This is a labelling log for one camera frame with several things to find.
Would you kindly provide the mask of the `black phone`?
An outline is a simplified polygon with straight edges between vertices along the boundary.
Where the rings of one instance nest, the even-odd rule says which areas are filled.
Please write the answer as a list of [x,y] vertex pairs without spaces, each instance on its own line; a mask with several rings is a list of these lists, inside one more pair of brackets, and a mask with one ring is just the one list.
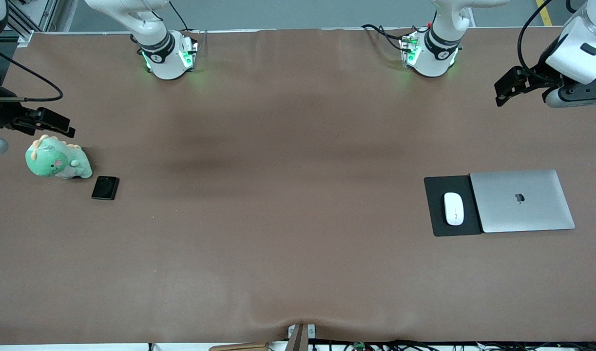
[[118,177],[98,176],[91,198],[96,200],[115,200],[119,182],[120,179]]

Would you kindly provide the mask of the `white computer mouse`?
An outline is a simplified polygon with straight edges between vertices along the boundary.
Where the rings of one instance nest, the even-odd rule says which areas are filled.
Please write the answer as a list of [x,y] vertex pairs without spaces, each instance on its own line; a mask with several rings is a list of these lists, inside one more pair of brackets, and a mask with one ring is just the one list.
[[462,225],[464,221],[464,206],[460,194],[445,193],[443,196],[445,221],[448,225]]

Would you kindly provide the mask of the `black mouse pad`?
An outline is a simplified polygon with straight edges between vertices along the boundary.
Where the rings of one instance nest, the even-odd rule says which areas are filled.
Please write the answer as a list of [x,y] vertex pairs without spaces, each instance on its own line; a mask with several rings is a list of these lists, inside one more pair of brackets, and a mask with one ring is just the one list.
[[[429,207],[432,232],[436,237],[459,237],[482,233],[478,209],[469,175],[424,178],[425,194]],[[462,225],[452,226],[445,221],[443,196],[460,194],[464,206]]]

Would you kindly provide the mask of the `green dinosaur plush toy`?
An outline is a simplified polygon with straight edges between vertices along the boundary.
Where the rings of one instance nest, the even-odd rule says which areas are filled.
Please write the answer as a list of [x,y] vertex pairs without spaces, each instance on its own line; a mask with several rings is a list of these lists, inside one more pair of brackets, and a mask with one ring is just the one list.
[[39,177],[90,178],[93,170],[82,147],[42,135],[24,154],[30,171]]

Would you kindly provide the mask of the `silver closed laptop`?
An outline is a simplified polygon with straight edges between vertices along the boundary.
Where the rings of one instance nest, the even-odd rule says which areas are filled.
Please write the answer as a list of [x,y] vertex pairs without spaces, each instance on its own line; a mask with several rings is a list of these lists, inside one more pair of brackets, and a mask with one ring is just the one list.
[[554,169],[471,173],[485,233],[571,230],[569,205]]

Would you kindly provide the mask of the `brown table cover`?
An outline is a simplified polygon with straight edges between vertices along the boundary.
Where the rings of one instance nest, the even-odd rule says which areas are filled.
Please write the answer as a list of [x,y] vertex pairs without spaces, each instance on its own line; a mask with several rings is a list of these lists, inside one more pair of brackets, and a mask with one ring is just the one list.
[[[319,338],[596,342],[596,106],[503,107],[514,29],[422,78],[359,30],[210,33],[193,73],[128,36],[35,36],[95,180],[32,174],[0,130],[0,345]],[[435,237],[424,178],[554,169],[571,231]]]

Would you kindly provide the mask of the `brown wooden plank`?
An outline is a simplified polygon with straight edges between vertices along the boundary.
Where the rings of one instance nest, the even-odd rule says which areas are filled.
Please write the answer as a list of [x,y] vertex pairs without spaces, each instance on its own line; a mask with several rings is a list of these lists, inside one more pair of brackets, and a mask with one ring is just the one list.
[[269,343],[214,345],[208,351],[269,351]]

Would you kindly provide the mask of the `aluminium frame profile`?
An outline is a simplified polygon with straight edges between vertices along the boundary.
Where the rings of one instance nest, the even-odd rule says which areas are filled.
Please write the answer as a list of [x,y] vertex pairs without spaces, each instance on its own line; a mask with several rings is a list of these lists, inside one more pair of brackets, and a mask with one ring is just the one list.
[[34,33],[45,33],[55,24],[62,0],[6,0],[8,24],[15,33],[17,47],[27,47]]

